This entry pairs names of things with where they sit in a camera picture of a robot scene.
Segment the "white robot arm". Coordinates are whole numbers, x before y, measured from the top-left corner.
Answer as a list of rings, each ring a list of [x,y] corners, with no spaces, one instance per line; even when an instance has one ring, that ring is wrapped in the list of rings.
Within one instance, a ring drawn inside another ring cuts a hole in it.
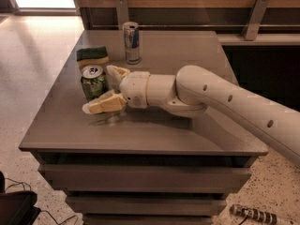
[[[198,66],[184,66],[175,75],[152,74],[107,66],[117,81],[110,90],[82,106],[85,113],[118,112],[125,106],[159,107],[188,118],[207,107],[224,113],[296,166],[300,166],[300,112],[252,93]]]

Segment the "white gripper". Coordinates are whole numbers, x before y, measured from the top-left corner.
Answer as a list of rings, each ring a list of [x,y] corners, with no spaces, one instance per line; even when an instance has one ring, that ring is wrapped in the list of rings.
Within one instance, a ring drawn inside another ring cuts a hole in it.
[[[131,108],[145,109],[148,107],[146,94],[150,73],[134,71],[114,65],[106,66],[112,77],[112,88],[119,89],[122,94],[110,90],[82,106],[88,114],[111,113],[121,111],[126,105]]]

